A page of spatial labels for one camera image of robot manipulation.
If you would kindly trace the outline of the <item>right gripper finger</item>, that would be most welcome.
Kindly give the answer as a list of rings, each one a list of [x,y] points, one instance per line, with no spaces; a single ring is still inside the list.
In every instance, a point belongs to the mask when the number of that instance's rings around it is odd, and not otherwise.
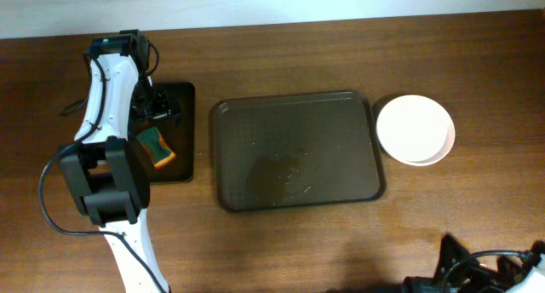
[[[440,242],[439,260],[433,276],[443,280],[454,265],[469,255],[469,251],[453,235],[447,233]]]
[[[530,252],[533,258],[540,259],[545,254],[545,242],[542,240],[535,241],[531,246]]]

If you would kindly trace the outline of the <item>orange and green sponge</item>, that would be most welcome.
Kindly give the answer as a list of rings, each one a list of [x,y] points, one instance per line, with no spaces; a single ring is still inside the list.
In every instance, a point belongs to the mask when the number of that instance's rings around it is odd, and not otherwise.
[[[155,169],[161,169],[176,157],[157,127],[141,131],[136,139],[143,146]]]

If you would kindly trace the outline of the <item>white plate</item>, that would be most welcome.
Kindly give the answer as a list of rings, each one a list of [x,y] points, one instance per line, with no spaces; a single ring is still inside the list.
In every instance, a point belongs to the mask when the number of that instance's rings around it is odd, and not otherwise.
[[[456,128],[446,109],[422,95],[401,95],[379,111],[376,135],[384,151],[411,166],[428,166],[454,146]]]
[[[392,158],[411,166],[429,166],[444,159],[452,150],[456,129],[449,115],[401,117],[380,116],[377,136]]]

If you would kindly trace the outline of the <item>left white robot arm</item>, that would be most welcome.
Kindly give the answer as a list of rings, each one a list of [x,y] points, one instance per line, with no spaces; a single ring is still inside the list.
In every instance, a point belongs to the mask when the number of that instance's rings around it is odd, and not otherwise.
[[[52,160],[59,164],[81,215],[109,244],[128,292],[168,292],[147,228],[150,181],[129,143],[137,144],[155,167],[175,156],[156,123],[180,121],[175,94],[152,84],[157,48],[139,30],[92,41],[84,52],[90,78],[82,124],[72,143]]]

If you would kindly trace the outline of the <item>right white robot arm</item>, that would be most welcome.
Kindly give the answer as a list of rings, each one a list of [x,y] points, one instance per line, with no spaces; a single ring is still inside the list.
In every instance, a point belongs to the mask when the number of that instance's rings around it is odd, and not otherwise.
[[[431,278],[407,277],[403,293],[533,293],[544,291],[544,243],[529,250],[471,253],[447,233]]]

